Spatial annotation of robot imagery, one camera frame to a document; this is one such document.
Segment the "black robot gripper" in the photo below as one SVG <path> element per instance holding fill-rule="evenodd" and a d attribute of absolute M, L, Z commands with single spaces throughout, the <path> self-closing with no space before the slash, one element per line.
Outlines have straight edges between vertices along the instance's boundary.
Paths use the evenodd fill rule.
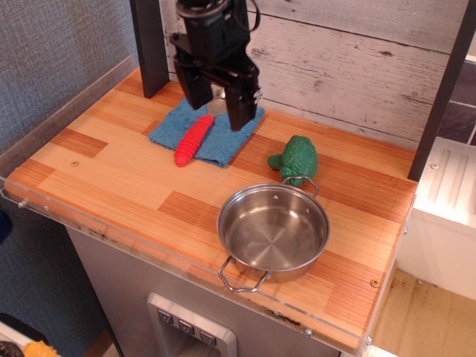
<path fill-rule="evenodd" d="M 225 88 L 231 130 L 240 131 L 255 119 L 260 99 L 259 69 L 248 58 L 251 32 L 260 25 L 256 11 L 249 26 L 247 7 L 177 7 L 186 32 L 174 33 L 178 81 L 193 109 L 213 99 L 211 84 Z"/>

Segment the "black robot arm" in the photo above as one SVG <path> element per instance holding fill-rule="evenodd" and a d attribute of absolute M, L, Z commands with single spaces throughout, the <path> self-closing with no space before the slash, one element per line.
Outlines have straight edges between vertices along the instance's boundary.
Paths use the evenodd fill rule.
<path fill-rule="evenodd" d="M 225 90 L 231 130 L 240 131 L 257 113 L 260 70 L 248 57 L 251 32 L 246 1 L 177 1 L 176 12 L 186 32 L 174 33 L 174 65 L 189 104 L 199 109 L 213 97 L 213 84 Z"/>

